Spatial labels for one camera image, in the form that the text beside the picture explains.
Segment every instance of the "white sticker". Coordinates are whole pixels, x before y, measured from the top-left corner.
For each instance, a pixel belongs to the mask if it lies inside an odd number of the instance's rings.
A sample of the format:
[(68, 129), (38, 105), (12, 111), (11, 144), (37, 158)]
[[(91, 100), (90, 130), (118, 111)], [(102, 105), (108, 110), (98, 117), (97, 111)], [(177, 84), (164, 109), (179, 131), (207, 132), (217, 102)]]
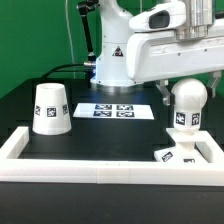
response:
[(154, 120), (149, 105), (135, 104), (79, 103), (73, 117)]

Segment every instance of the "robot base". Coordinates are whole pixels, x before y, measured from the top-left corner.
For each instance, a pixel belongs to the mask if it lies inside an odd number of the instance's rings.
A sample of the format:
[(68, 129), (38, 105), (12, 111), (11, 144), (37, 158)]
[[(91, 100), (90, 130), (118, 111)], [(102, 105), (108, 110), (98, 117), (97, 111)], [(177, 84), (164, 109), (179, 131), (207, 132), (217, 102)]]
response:
[(116, 83), (110, 81), (96, 81), (91, 79), (90, 86), (93, 89), (101, 90), (109, 93), (130, 93), (143, 89), (143, 83), (125, 82), (125, 83)]
[[(176, 145), (154, 152), (158, 162), (205, 164), (219, 161), (218, 156), (211, 156), (209, 152), (213, 151), (215, 155), (215, 152), (222, 152), (222, 150), (207, 131), (198, 131), (192, 135), (180, 133), (175, 128), (167, 128), (166, 131)], [(194, 148), (195, 144), (201, 153)]]

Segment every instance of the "white border frame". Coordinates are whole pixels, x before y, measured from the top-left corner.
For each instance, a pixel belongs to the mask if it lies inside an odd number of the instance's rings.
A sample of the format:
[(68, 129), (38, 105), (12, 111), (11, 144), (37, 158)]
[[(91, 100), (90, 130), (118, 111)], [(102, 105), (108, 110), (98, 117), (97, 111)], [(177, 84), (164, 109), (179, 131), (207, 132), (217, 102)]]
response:
[[(29, 142), (28, 127), (18, 127), (0, 149), (0, 181), (224, 186), (224, 153), (211, 137), (206, 141), (219, 154), (219, 162), (203, 167), (160, 162), (18, 159)], [(211, 150), (206, 150), (207, 155), (213, 156)]]

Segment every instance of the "black cable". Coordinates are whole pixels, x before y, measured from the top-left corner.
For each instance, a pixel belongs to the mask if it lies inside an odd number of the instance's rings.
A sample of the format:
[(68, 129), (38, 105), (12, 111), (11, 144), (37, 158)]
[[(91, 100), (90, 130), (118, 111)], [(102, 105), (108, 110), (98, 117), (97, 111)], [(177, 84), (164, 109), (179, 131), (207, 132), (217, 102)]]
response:
[(215, 13), (215, 18), (216, 19), (222, 19), (222, 18), (224, 18), (224, 11), (216, 12)]
[(59, 65), (59, 66), (51, 69), (50, 71), (46, 72), (45, 74), (43, 74), (41, 76), (41, 79), (46, 79), (51, 73), (54, 73), (54, 72), (56, 72), (59, 69), (69, 68), (69, 67), (76, 67), (76, 66), (84, 66), (84, 65), (83, 65), (83, 63), (75, 63), (75, 64), (72, 63), (72, 64)]

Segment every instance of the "label on cup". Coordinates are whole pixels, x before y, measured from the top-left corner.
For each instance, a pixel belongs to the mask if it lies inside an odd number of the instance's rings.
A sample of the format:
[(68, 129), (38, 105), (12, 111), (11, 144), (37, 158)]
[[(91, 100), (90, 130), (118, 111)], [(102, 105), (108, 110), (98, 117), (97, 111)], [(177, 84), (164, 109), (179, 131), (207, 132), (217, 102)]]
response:
[(57, 117), (57, 107), (47, 107), (47, 117)]

